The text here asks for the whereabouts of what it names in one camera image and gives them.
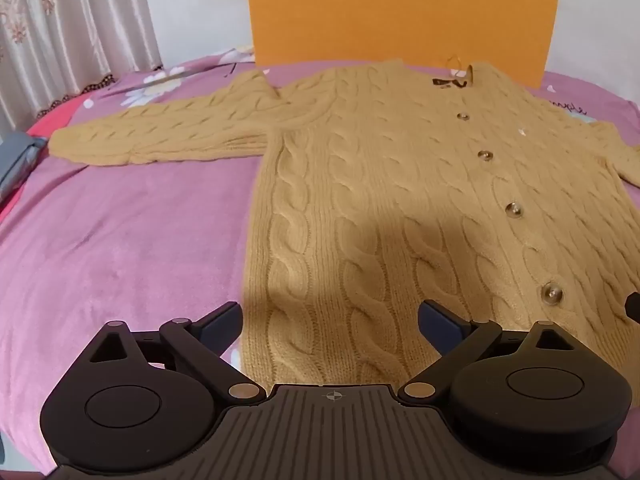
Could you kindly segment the mustard cable knit cardigan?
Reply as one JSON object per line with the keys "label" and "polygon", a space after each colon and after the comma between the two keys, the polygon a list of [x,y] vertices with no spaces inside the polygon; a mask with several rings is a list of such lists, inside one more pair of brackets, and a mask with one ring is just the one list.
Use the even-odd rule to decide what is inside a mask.
{"label": "mustard cable knit cardigan", "polygon": [[433,299],[474,321],[549,320],[639,381],[638,148],[487,64],[436,81],[398,62],[273,87],[253,70],[210,96],[58,130],[92,166],[259,156],[242,364],[275,384],[401,385],[436,356]]}

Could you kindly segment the pink floral bed sheet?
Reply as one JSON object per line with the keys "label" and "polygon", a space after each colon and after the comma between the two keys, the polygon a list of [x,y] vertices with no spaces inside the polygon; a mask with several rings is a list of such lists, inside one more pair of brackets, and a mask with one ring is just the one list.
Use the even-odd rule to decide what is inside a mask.
{"label": "pink floral bed sheet", "polygon": [[[607,122],[639,151],[639,109],[547,76],[532,96]],[[1,223],[1,429],[40,471],[47,395],[100,326],[152,330],[242,304],[253,192],[262,160],[92,166],[47,157]]]}

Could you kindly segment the orange board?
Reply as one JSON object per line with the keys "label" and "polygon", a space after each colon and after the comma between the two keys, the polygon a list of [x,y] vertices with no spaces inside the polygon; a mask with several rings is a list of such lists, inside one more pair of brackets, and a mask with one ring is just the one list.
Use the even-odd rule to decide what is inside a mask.
{"label": "orange board", "polygon": [[384,61],[465,68],[488,62],[536,87],[558,0],[248,0],[260,64]]}

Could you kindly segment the beige patterned curtain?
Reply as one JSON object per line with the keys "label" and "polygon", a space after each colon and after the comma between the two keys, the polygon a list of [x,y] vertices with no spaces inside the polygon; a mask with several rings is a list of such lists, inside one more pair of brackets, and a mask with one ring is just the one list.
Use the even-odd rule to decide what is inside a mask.
{"label": "beige patterned curtain", "polygon": [[1,128],[160,67],[148,0],[1,0]]}

